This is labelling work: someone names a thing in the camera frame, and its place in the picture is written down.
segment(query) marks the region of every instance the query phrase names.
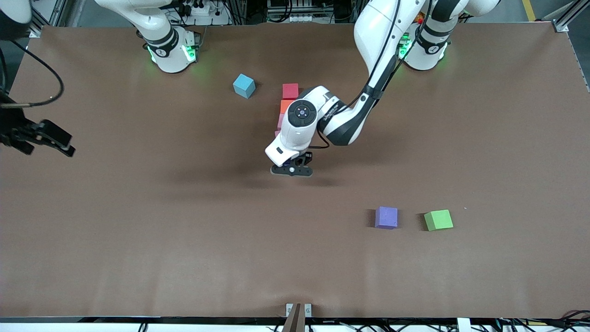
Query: green cube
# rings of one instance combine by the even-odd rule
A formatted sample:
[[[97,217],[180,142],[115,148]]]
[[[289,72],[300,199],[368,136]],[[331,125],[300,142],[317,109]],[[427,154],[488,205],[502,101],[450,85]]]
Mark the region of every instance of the green cube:
[[[432,211],[424,215],[429,231],[453,228],[451,213],[448,210]]]

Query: black cable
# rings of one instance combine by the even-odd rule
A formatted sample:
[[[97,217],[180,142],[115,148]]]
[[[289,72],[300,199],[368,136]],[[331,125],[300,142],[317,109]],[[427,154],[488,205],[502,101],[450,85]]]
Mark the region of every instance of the black cable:
[[[403,329],[405,329],[406,327],[408,327],[408,326],[412,325],[413,323],[414,323],[414,322],[410,322],[409,324],[406,324],[406,325],[404,325],[402,328],[400,328],[400,329],[398,330],[398,332],[401,332]]]
[[[318,136],[320,136],[320,138],[322,139],[322,141],[324,141],[324,143],[326,143],[326,145],[324,145],[323,147],[319,147],[319,146],[316,146],[316,145],[312,145],[312,146],[310,146],[310,147],[307,147],[307,148],[308,148],[308,149],[327,149],[327,148],[329,148],[329,147],[330,147],[330,142],[328,142],[328,141],[327,141],[327,140],[324,138],[324,136],[322,136],[322,133],[320,132],[320,126],[317,126],[317,127],[316,127],[316,132],[317,132],[317,135],[318,135]]]
[[[268,19],[268,20],[273,23],[281,23],[281,22],[287,21],[289,16],[291,16],[292,12],[293,12],[293,0],[289,0],[288,2],[285,3],[285,14],[283,14],[282,18],[280,18],[278,21],[275,21],[273,19]]]
[[[141,324],[139,324],[139,329],[137,330],[137,332],[146,332],[147,330],[148,330],[148,324],[141,323]]]
[[[399,319],[396,319],[396,320],[395,320],[395,321],[393,321],[393,322],[390,322],[390,321],[389,321],[389,318],[386,318],[386,319],[385,319],[385,327],[387,328],[387,331],[388,331],[388,332],[397,332],[397,331],[396,331],[396,330],[395,330],[393,327],[391,327],[391,324],[392,324],[392,323],[395,323],[395,322],[397,322],[397,321],[399,321]]]
[[[570,319],[570,318],[572,318],[572,317],[574,317],[574,316],[577,316],[577,315],[579,315],[579,314],[587,314],[587,313],[590,313],[590,310],[578,310],[578,311],[576,311],[575,313],[573,313],[573,314],[569,314],[569,315],[567,315],[567,316],[565,316],[565,317],[562,317],[562,318],[560,318],[560,319],[561,319],[561,320],[568,320],[568,319]]]
[[[173,7],[173,9],[174,9],[174,11],[175,11],[175,12],[178,14],[178,17],[179,17],[179,18],[181,18],[181,22],[182,22],[182,25],[181,25],[181,27],[183,27],[183,28],[186,28],[186,27],[188,27],[188,25],[187,25],[187,24],[186,24],[186,22],[184,21],[184,18],[182,18],[182,15],[181,15],[181,13],[178,11],[178,8],[177,8],[176,6],[174,6],[174,7]]]
[[[6,81],[8,81],[8,70],[6,69],[6,59],[2,48],[0,48],[0,62],[2,62],[2,92],[6,94]]]
[[[442,329],[440,329],[440,328],[438,328],[438,327],[434,327],[434,326],[430,325],[428,321],[421,320],[421,319],[417,319],[417,318],[415,318],[414,320],[415,320],[417,323],[424,324],[424,325],[428,326],[429,328],[431,328],[431,329],[433,329],[433,330],[437,330],[437,331],[439,331],[439,332],[443,332],[443,331],[442,331]],[[450,328],[450,329],[453,329],[453,328],[455,328],[454,326],[451,326],[451,325],[445,325],[445,324],[435,324],[435,325],[438,325],[438,326],[444,326],[444,327],[446,327],[446,328]]]
[[[361,327],[359,330],[362,330],[362,329],[363,329],[363,328],[365,328],[365,327],[368,327],[368,328],[370,328],[370,329],[371,329],[371,331],[373,331],[373,332],[377,332],[377,330],[376,330],[374,327],[370,326],[370,325],[363,325],[363,326],[362,326],[362,327]]]
[[[428,22],[428,18],[430,17],[430,10],[432,9],[432,0],[430,0],[428,2],[428,9],[426,10],[426,16],[424,17],[424,22],[422,22],[422,25],[420,25],[419,31],[417,33],[417,35],[421,35],[422,31],[424,30],[424,27],[426,26],[426,22]],[[415,38],[414,41],[412,42],[412,45],[410,45],[408,51],[406,52],[406,54],[404,54],[404,57],[402,58],[402,60],[398,63],[398,65],[395,67],[393,73],[391,73],[391,76],[393,77],[393,75],[398,71],[399,67],[402,65],[402,63],[404,63],[405,58],[408,56],[409,51],[414,47],[414,45],[416,44],[416,41],[418,41],[418,38]]]
[[[399,5],[401,3],[401,0],[398,0],[397,5],[395,6],[395,13],[394,13],[394,18],[391,20],[391,27],[389,27],[389,32],[387,33],[386,37],[385,37],[385,42],[383,43],[383,47],[381,48],[381,52],[379,53],[379,56],[377,57],[377,61],[375,61],[375,65],[373,66],[373,70],[371,70],[371,73],[369,75],[369,78],[367,79],[367,82],[365,83],[365,85],[369,84],[369,82],[371,81],[371,78],[373,78],[373,74],[375,73],[375,70],[377,69],[377,65],[379,64],[379,61],[381,61],[381,58],[383,57],[383,53],[385,52],[385,48],[387,47],[387,43],[389,42],[389,36],[391,35],[391,32],[393,32],[394,30],[394,26],[395,23],[398,20],[398,13],[399,13]],[[363,94],[363,91],[361,90],[359,92],[359,94],[350,102],[348,103],[348,105],[346,105],[346,107],[340,109],[339,111],[336,112],[336,114],[344,111],[347,108],[350,108],[352,106],[352,104],[357,101],[360,96]]]
[[[60,90],[57,92],[57,94],[54,97],[49,98],[47,100],[43,100],[42,102],[35,102],[35,103],[11,103],[11,104],[2,104],[0,106],[2,106],[3,108],[29,108],[29,107],[47,105],[47,104],[53,103],[57,99],[59,99],[61,97],[61,95],[64,94],[64,81],[61,80],[60,75],[55,70],[53,70],[53,68],[51,68],[45,61],[41,60],[38,56],[36,56],[32,52],[30,52],[29,50],[27,50],[26,48],[24,48],[21,44],[17,43],[16,41],[13,41],[12,43],[15,44],[21,50],[23,50],[28,55],[30,55],[37,62],[39,62],[40,64],[42,64],[45,68],[47,68],[47,70],[49,70],[53,74],[53,76],[55,76],[55,78],[57,79],[57,81],[59,82],[59,84],[60,84]]]
[[[512,332],[518,332],[518,331],[516,330],[516,326],[514,326],[514,321],[513,321],[513,320],[508,320],[508,322],[510,323],[510,330],[511,330]]]
[[[514,320],[517,321],[518,323],[520,323],[522,326],[524,326],[530,332],[536,332],[535,330],[533,330],[532,328],[530,328],[528,324],[525,324],[525,322],[523,322],[522,320],[520,320],[518,318],[515,318]]]
[[[362,332],[362,331],[360,330],[360,328],[356,328],[356,327],[354,327],[354,326],[352,326],[352,325],[348,325],[348,324],[346,324],[346,323],[344,323],[344,322],[342,322],[342,321],[340,322],[340,325],[346,326],[346,327],[348,327],[348,328],[354,328],[356,332]]]
[[[230,2],[230,8],[231,8],[232,16],[235,16],[235,17],[238,18],[238,25],[243,25],[244,24],[244,21],[242,19],[242,16],[239,15],[240,10],[239,10],[239,7],[237,7],[236,2]]]
[[[240,25],[241,24],[240,23],[241,22],[241,20],[240,20],[241,17],[240,16],[237,16],[236,17],[236,15],[234,14],[234,11],[230,7],[228,7],[228,5],[225,3],[225,0],[222,0],[221,2],[223,2],[223,6],[225,7],[225,10],[227,11],[228,16],[231,15],[231,19],[233,21],[233,25]]]

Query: orange cube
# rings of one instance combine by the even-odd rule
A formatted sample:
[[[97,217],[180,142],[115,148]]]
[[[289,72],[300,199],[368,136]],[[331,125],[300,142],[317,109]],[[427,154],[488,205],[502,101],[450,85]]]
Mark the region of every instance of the orange cube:
[[[281,100],[281,114],[285,114],[292,102],[292,100]]]

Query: pink cube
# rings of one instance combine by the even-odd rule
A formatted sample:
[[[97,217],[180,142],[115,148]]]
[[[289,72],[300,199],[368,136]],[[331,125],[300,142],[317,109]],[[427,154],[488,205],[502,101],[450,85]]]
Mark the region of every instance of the pink cube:
[[[281,126],[283,125],[283,118],[285,117],[285,114],[281,114],[278,116],[278,124],[277,124],[277,128],[281,129]]]
[[[283,99],[295,100],[299,96],[299,84],[283,84]]]

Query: cable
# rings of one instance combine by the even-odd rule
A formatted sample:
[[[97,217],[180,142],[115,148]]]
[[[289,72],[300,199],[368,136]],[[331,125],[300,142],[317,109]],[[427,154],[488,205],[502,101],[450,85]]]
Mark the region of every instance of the cable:
[[[182,18],[181,13],[178,11],[178,8],[176,6],[173,7],[174,11],[178,14],[178,17],[181,18],[181,22],[182,22],[182,27],[188,27],[188,25],[186,24],[186,22],[184,21],[184,18]]]
[[[203,30],[203,33],[201,34],[201,40],[199,41],[199,47],[203,46],[203,43],[205,42],[205,34],[207,34],[207,26],[205,26],[205,30]]]
[[[2,48],[0,48],[0,62],[2,62],[2,92],[6,93],[6,81],[8,80],[8,70],[6,69],[6,59]]]
[[[12,43],[15,44],[21,50],[23,50],[28,55],[30,55],[37,62],[42,64],[45,68],[47,68],[47,70],[49,70],[53,74],[53,76],[55,76],[57,81],[59,82],[60,90],[57,92],[57,94],[54,97],[50,97],[49,99],[43,100],[42,102],[0,104],[0,107],[2,107],[2,108],[29,108],[29,107],[47,105],[47,104],[53,103],[57,99],[59,99],[61,97],[61,95],[64,94],[64,81],[61,80],[60,75],[55,70],[53,70],[53,68],[51,68],[47,63],[45,63],[45,61],[41,60],[35,54],[33,54],[32,52],[30,52],[29,50],[24,48],[21,44],[17,43],[16,41],[13,41]]]
[[[405,329],[406,327],[408,327],[408,326],[412,325],[413,323],[414,323],[414,322],[412,321],[412,322],[410,322],[409,324],[406,324],[406,325],[404,325],[402,328],[400,328],[400,329],[398,330],[398,332],[401,332],[403,329]]]
[[[536,332],[535,330],[533,330],[532,328],[530,328],[527,324],[525,324],[525,322],[523,322],[522,320],[515,318],[515,321],[519,322],[522,326],[524,326],[527,330],[529,330],[530,332]]]
[[[590,313],[590,310],[578,310],[578,311],[574,312],[573,314],[569,314],[569,315],[564,316],[564,317],[562,317],[560,319],[561,320],[568,320],[568,319],[570,319],[570,318],[572,318],[574,316],[577,316],[579,314],[586,314],[586,313]]]
[[[213,4],[213,0],[210,0],[209,3],[215,7],[216,9],[221,9],[221,7],[219,6],[219,0],[217,0],[217,6]]]
[[[432,9],[432,0],[429,1],[428,3],[428,9],[426,10],[426,16],[424,17],[424,22],[422,22],[422,25],[419,28],[418,34],[417,35],[421,35],[422,31],[424,30],[424,27],[426,26],[426,22],[428,22],[428,18],[430,17],[430,10]],[[406,54],[404,54],[404,57],[402,58],[402,60],[398,63],[398,65],[395,67],[394,72],[391,73],[391,76],[393,76],[399,69],[399,67],[402,65],[402,63],[404,63],[405,58],[408,56],[410,50],[414,47],[414,45],[416,44],[416,41],[418,41],[418,38],[415,38],[414,41],[412,42],[412,45],[410,45],[408,51],[406,52]]]
[[[317,135],[318,135],[318,136],[320,136],[320,138],[322,139],[322,141],[324,141],[324,143],[326,143],[326,145],[324,145],[323,147],[318,147],[318,146],[310,146],[310,147],[307,147],[307,148],[308,148],[308,149],[327,149],[327,148],[329,148],[329,147],[330,147],[330,142],[328,142],[328,141],[327,141],[327,140],[324,138],[324,136],[322,136],[322,133],[320,132],[320,126],[317,126],[317,127],[316,127],[316,132],[317,132]]]
[[[362,329],[363,329],[363,328],[365,328],[365,327],[368,327],[368,328],[370,328],[370,329],[371,329],[371,331],[373,331],[373,332],[377,332],[377,330],[376,330],[374,327],[370,326],[370,325],[363,325],[363,327],[361,327],[360,329],[362,330]]]
[[[344,322],[339,322],[339,324],[340,324],[340,325],[344,325],[344,326],[346,326],[346,327],[348,327],[348,328],[351,328],[351,329],[355,330],[356,332],[362,332],[362,331],[361,331],[359,328],[356,328],[356,327],[354,327],[354,326],[352,326],[352,325],[348,325],[348,324],[346,324],[346,323],[344,323]]]
[[[233,25],[241,25],[241,23],[240,23],[241,20],[237,19],[237,18],[241,18],[241,17],[240,16],[236,17],[236,15],[234,14],[234,11],[232,11],[231,8],[229,8],[228,5],[225,3],[225,0],[221,0],[221,2],[223,2],[223,6],[225,7],[225,10],[227,11],[228,16],[231,15]]]
[[[371,73],[370,73],[369,78],[367,79],[367,82],[365,83],[365,85],[369,84],[369,82],[371,81],[371,78],[373,78],[373,74],[375,73],[375,70],[377,69],[377,65],[379,64],[379,61],[381,61],[381,57],[383,57],[383,53],[385,52],[385,48],[387,47],[387,43],[389,42],[389,36],[391,35],[391,32],[393,32],[395,23],[398,20],[400,3],[401,3],[401,0],[398,0],[397,4],[395,6],[394,18],[391,20],[391,27],[389,28],[389,32],[387,33],[387,35],[385,37],[385,42],[383,43],[383,47],[381,48],[381,52],[379,53],[379,56],[377,57],[377,61],[375,61],[375,65],[373,66],[373,70],[371,70]],[[350,108],[352,106],[352,104],[354,104],[354,102],[357,101],[362,94],[363,94],[363,91],[361,90],[359,92],[359,94],[353,100],[351,100],[350,103],[348,103],[348,105],[346,105],[346,107],[341,108],[340,110],[336,111],[334,115],[339,114],[339,113],[343,112],[345,109]]]
[[[287,2],[285,4],[285,14],[283,14],[283,17],[282,18],[280,18],[278,21],[275,21],[273,19],[268,19],[268,20],[270,22],[273,22],[273,23],[281,23],[281,22],[287,21],[287,19],[289,18],[289,16],[291,16],[291,13],[292,12],[293,12],[293,0],[289,0],[289,2]]]
[[[146,332],[147,330],[148,330],[148,324],[141,323],[141,324],[139,324],[139,329],[137,330],[137,332]]]

